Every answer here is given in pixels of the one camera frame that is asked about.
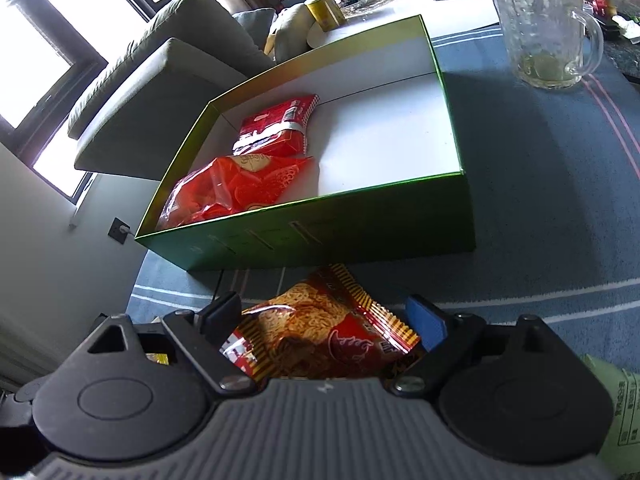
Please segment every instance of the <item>pink stripe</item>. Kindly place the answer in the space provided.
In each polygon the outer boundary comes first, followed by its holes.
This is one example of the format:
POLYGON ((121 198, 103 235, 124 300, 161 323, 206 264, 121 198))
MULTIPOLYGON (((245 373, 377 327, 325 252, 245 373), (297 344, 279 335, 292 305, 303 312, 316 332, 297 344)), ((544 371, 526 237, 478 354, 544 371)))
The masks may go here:
POLYGON ((594 75, 590 75, 589 77, 596 82, 596 85, 598 85, 598 88, 604 94, 604 97, 606 97, 607 100, 609 101, 609 103, 611 104, 611 106, 613 106, 613 109, 618 114, 618 117, 620 118, 620 121, 622 122, 622 125, 625 127, 626 132, 629 134, 629 137, 631 138, 631 141, 633 142, 634 146, 636 147, 636 151, 638 153, 640 153, 640 145, 638 145, 638 140, 636 139, 636 136, 634 135, 634 133, 631 131, 631 128, 629 127, 629 125, 626 123, 625 117, 620 112, 620 109, 616 106, 615 102, 613 102, 613 99, 610 97, 610 95, 607 93, 607 91, 601 85, 599 79, 594 75))
POLYGON ((582 80, 582 82, 587 87, 587 90, 591 92, 591 95, 593 95, 593 98, 596 99, 596 102, 600 105, 600 108, 602 109, 602 112, 604 113, 605 117, 609 120, 609 124, 611 124, 613 131, 618 136, 618 140, 620 141, 620 144, 622 144, 622 148, 625 150, 626 158, 628 158, 629 162, 631 162, 631 165, 634 167, 634 170, 636 171, 636 176, 638 177, 638 180, 640 180, 640 170, 638 170, 638 165, 636 164, 634 158, 632 157, 631 152, 629 151, 629 148, 626 145, 625 139, 623 139, 622 135, 620 135, 620 131, 618 130, 616 123, 611 118, 611 115, 609 115, 609 111, 604 107, 604 104, 602 104, 602 101, 596 95, 596 92, 593 91, 589 83, 587 83, 584 79, 582 80))

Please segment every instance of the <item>sofa cushion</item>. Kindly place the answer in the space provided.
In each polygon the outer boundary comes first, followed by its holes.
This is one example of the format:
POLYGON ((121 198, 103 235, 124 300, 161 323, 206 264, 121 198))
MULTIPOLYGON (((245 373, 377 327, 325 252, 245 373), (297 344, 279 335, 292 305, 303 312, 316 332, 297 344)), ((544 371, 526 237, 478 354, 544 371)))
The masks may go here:
POLYGON ((169 38, 177 38, 252 77, 274 66, 254 40, 216 0, 172 0, 147 24, 142 36, 109 65, 80 96, 69 114, 68 135, 85 128, 135 69, 169 38))
POLYGON ((264 50, 267 43, 271 23, 276 17, 276 9, 256 9, 246 12, 236 12, 233 17, 242 28, 249 33, 260 50, 264 50))
POLYGON ((207 103, 245 80, 200 49, 167 40, 90 121, 76 169, 161 180, 207 103))

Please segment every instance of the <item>tray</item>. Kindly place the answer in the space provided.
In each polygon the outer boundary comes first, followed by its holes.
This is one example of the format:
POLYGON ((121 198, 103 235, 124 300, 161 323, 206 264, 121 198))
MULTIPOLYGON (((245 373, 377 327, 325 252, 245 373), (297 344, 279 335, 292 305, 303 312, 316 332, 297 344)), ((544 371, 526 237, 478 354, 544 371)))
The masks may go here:
POLYGON ((468 183, 422 18, 315 49, 210 102, 162 180, 136 240, 187 270, 473 249, 468 183), (282 203, 156 232, 175 183, 228 155, 242 119, 309 93, 319 96, 307 129, 316 166, 300 175, 282 203))

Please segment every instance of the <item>red chips bag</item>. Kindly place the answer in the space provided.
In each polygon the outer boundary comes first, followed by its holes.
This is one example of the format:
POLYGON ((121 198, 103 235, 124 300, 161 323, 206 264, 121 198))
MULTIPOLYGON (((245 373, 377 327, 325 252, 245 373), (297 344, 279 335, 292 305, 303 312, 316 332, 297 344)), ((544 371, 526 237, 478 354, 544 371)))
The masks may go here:
POLYGON ((311 157, 219 156, 175 185, 159 229, 273 205, 311 157))
POLYGON ((221 352, 256 381, 380 375, 420 341, 343 265, 319 269, 242 314, 221 352))
POLYGON ((317 95, 290 99, 242 121, 234 155, 263 153, 293 156, 306 153, 306 123, 318 104, 317 95))

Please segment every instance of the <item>wall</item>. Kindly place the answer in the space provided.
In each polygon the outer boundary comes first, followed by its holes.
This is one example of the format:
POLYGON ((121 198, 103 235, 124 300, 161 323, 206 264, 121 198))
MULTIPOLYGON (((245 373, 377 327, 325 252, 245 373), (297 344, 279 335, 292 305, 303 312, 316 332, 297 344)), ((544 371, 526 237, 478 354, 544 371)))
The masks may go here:
POLYGON ((107 232, 114 216, 135 230, 157 186, 103 175, 71 229, 76 206, 0 144, 0 338, 23 341, 46 368, 84 339, 100 312, 124 312, 146 249, 107 232))

